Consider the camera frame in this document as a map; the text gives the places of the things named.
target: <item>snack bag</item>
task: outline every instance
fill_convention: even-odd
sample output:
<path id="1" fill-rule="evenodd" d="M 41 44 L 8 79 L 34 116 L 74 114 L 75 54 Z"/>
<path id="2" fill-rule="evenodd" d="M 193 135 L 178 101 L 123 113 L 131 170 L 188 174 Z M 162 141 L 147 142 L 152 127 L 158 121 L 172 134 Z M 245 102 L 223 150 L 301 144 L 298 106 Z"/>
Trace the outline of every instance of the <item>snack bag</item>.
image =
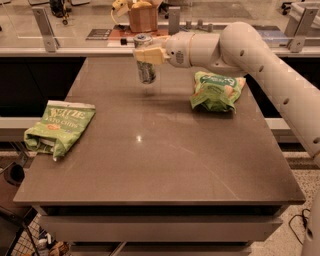
<path id="1" fill-rule="evenodd" d="M 195 93 L 190 97 L 192 109 L 202 105 L 208 111 L 227 112 L 236 110 L 234 102 L 240 97 L 246 79 L 199 71 L 195 82 Z"/>
<path id="2" fill-rule="evenodd" d="M 24 133 L 27 149 L 63 157 L 90 123 L 95 106 L 83 103 L 48 101 L 39 122 Z"/>

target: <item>crumpled bag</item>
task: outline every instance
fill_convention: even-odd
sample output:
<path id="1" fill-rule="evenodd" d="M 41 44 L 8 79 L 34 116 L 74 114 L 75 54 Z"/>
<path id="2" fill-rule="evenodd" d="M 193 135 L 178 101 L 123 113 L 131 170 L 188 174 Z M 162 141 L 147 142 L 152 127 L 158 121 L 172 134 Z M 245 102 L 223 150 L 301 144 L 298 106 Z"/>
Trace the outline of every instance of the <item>crumpled bag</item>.
<path id="1" fill-rule="evenodd" d="M 24 133 L 27 149 L 52 154 L 54 160 L 65 156 L 94 114 L 94 105 L 48 101 L 41 120 Z"/>
<path id="2" fill-rule="evenodd" d="M 208 111 L 236 111 L 234 103 L 246 83 L 244 77 L 228 77 L 199 71 L 195 74 L 195 93 L 190 97 L 192 109 L 201 105 Z"/>

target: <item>wire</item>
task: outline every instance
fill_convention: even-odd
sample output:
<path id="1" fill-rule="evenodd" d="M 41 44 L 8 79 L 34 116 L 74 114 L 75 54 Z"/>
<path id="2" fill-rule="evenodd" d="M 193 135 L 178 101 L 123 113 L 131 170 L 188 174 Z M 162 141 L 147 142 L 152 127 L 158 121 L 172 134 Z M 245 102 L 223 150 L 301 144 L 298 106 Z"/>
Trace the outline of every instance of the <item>wire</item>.
<path id="1" fill-rule="evenodd" d="M 111 10 L 111 18 L 116 25 L 119 25 L 119 23 L 113 17 L 113 10 Z"/>
<path id="2" fill-rule="evenodd" d="M 309 212 L 310 212 L 309 209 L 303 209 L 303 210 L 302 210 L 302 214 L 296 214 L 296 215 L 294 215 L 294 216 L 290 219 L 290 221 L 289 221 L 289 223 L 288 223 L 291 231 L 293 232 L 293 234 L 294 234 L 295 237 L 297 238 L 298 242 L 299 242 L 300 244 L 302 244 L 302 245 L 303 245 L 303 242 L 300 240 L 299 236 L 297 235 L 297 233 L 296 233 L 296 232 L 294 231 L 294 229 L 292 228 L 291 223 L 292 223 L 292 221 L 293 221 L 296 217 L 301 217 L 301 218 L 302 218 L 302 222 L 303 222 L 303 227 L 304 227 L 304 229 L 306 229 L 306 228 L 307 228 L 307 224 L 308 224 L 308 217 L 305 216 L 305 211 L 309 211 Z"/>

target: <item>brown box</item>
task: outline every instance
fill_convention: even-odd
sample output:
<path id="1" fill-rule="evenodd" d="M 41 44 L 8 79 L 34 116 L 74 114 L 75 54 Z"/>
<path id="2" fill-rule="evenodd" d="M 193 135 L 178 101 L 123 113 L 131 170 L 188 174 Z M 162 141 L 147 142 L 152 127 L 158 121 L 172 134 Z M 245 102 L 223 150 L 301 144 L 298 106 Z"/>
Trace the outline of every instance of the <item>brown box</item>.
<path id="1" fill-rule="evenodd" d="M 158 29 L 158 8 L 156 5 L 132 8 L 129 11 L 132 32 L 150 32 Z"/>

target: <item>metal can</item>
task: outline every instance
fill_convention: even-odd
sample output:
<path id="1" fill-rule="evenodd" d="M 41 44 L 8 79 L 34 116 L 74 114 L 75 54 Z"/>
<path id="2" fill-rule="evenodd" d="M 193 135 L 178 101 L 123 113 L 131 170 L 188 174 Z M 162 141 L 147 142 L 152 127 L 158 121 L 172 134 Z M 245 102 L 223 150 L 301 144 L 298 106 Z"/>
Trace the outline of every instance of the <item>metal can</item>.
<path id="1" fill-rule="evenodd" d="M 152 44 L 152 37 L 148 34 L 138 34 L 133 38 L 134 47 L 148 46 Z M 154 64 L 137 61 L 140 82 L 151 84 L 156 79 Z"/>

